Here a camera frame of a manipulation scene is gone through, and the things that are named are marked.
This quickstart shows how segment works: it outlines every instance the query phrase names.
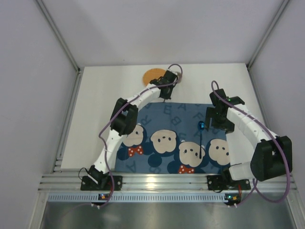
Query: black mouse ear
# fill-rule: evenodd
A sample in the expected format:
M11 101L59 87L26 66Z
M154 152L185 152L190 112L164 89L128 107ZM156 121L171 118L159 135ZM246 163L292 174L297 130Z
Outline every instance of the black mouse ear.
M172 161L167 165L167 171L170 174L177 174L179 171L180 164L176 161Z
M150 155L148 158L148 164L150 167L156 168L159 167L162 163L162 157L157 154Z
M150 155L154 152L153 144L150 142L142 143L141 146L143 147L143 154Z
M129 158L128 155L128 148L123 147L121 149L118 150L116 157L121 160L121 161L125 161Z

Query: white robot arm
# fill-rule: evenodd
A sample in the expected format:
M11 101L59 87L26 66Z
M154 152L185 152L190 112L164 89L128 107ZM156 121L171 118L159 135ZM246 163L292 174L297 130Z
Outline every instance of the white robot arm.
M265 126L262 128L257 119L250 113L239 97L229 98L223 89L217 89L215 92L227 103L236 108L229 107L228 104L221 101L214 93L210 94L215 108L209 107L206 112L205 127L222 129L227 133L234 131L237 127L250 141L253 146L252 152L240 152L246 154L246 157L240 164L231 165L228 170L224 171L226 181L256 178L264 181L277 176L286 174L283 159L278 148L271 140L271 136L278 142L287 159L289 171L292 171L292 143L287 136L279 137L277 134L268 130Z
M178 81L178 74L168 69L163 77L152 80L138 94L128 99L118 99L111 116L111 130L106 145L95 163L87 170L88 175L83 176L81 190L103 189L108 179L107 164L109 167L114 167L117 151L127 135L134 130L139 110L156 98L170 99Z

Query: purple cable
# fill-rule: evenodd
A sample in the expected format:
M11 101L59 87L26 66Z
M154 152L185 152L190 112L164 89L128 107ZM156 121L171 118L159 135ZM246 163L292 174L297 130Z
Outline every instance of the purple cable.
M174 63L174 64L172 64L172 65L170 65L169 67L168 67L168 69L170 69L170 67L172 67L172 66L174 66L174 65L176 65L176 66L178 66L179 68L180 68L180 70L181 70L181 72L180 72L180 77L178 77L178 79L175 81L175 82L173 82L173 83L168 83L168 84L164 84L164 85L159 85L159 86L153 86L153 87L150 87L150 88L146 88L144 91L142 91L139 95L137 95L135 98L133 98L132 100L130 100L130 101L128 101L126 104L124 104L124 106L122 106L121 108L120 108L120 110L118 110L118 112L112 117L112 119L110 119L110 121L104 126L104 128L100 131L100 133L99 133L99 138L103 141L103 143L104 143L104 146L105 146L105 164L106 164L106 167L107 167L107 169L108 169L108 171L109 171L109 175L110 175L110 177L111 177L111 182L112 182L112 190L111 190L111 192L110 192L110 194L109 194L109 197L108 197L108 199L107 199L107 201L103 204L103 205L101 205L101 208L103 208L104 206L106 206L108 203L109 203L109 201L110 201L110 199L111 199L111 197L112 197L112 195L113 195L113 192L114 192L114 179L113 179L113 174L112 174L112 171L110 170L110 167L109 167L109 165L108 165L108 162L107 162L107 144L106 144L106 141L105 141L105 139L102 137L102 133L107 129L107 127L109 127L109 125L115 120L115 118L129 105L129 104L131 104L132 102L134 102L135 100L137 100L142 94L144 94L145 92L147 92L147 91L149 91L150 89L154 89L154 88L160 88L160 87L167 87L167 86L171 86L171 85L174 85L174 84L176 84L176 83L179 83L179 82L181 82L181 79L182 79L182 73L183 73L183 71L182 71L182 67L179 65L179 64L176 64L176 63Z
M257 188L257 181L255 182L254 179L253 179L253 189L251 190L251 192L249 193L249 195L244 199L248 199L248 197L253 193L254 189L257 191L257 193L265 200L269 201L269 202L272 202L272 203L280 203L282 202L283 200L285 200L285 198L287 197L288 193L289 193L289 189L290 189L290 172L289 172L289 166L288 166L288 162L287 162L287 159L285 157L285 154L282 150L282 148L280 147L279 143L276 141L276 139L272 136L272 134L270 133L270 131L260 122L258 121L257 119L255 119L253 116L247 114L246 112L244 112L243 110L239 109L238 107L236 106L233 106L232 104L230 104L229 102L225 101L222 97L219 96L219 94L217 94L217 92L215 91L214 89L214 85L213 84L216 84L217 86L217 89L219 89L219 85L218 83L213 80L212 83L211 83L211 88L212 88L212 91L213 93L216 95L216 97L218 99L220 99L222 102L224 102L226 105L228 105L229 107L239 111L240 113L248 116L250 119L252 119L254 122L256 122L264 131L266 131L266 133L270 136L271 140L274 142L275 146L278 148L282 158L283 158L283 162L284 162L284 166L285 166L285 171L286 171L286 178L287 178L287 184L286 184L286 190L285 190L285 193L283 194L283 196L277 200L272 200L272 199L269 199L267 197L265 197Z

